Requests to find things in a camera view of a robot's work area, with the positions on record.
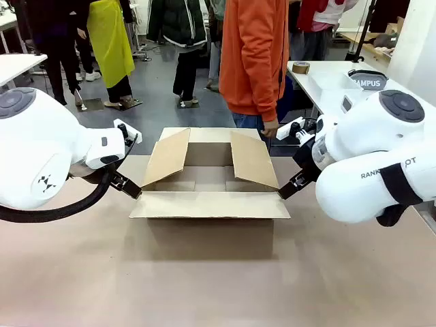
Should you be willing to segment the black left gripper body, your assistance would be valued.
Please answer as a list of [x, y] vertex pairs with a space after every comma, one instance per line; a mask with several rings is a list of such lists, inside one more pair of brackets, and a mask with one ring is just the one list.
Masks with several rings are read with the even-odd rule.
[[100, 183], [107, 172], [114, 170], [114, 165], [106, 165], [98, 169], [92, 169], [83, 162], [73, 164], [68, 172], [69, 178], [82, 178], [88, 183]]

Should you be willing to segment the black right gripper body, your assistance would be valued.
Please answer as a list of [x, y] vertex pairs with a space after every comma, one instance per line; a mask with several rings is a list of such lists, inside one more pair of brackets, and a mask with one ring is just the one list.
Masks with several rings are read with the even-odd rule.
[[321, 174], [321, 170], [316, 166], [312, 148], [315, 144], [315, 137], [311, 136], [307, 141], [304, 141], [293, 156], [294, 161], [301, 168], [300, 175], [303, 178], [317, 178]]

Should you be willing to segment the person's left hand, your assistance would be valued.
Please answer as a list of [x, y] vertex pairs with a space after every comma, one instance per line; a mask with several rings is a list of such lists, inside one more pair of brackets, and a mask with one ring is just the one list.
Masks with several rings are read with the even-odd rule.
[[279, 122], [277, 119], [273, 121], [264, 121], [263, 125], [264, 127], [261, 133], [265, 138], [275, 138], [277, 136], [277, 130], [279, 128]]

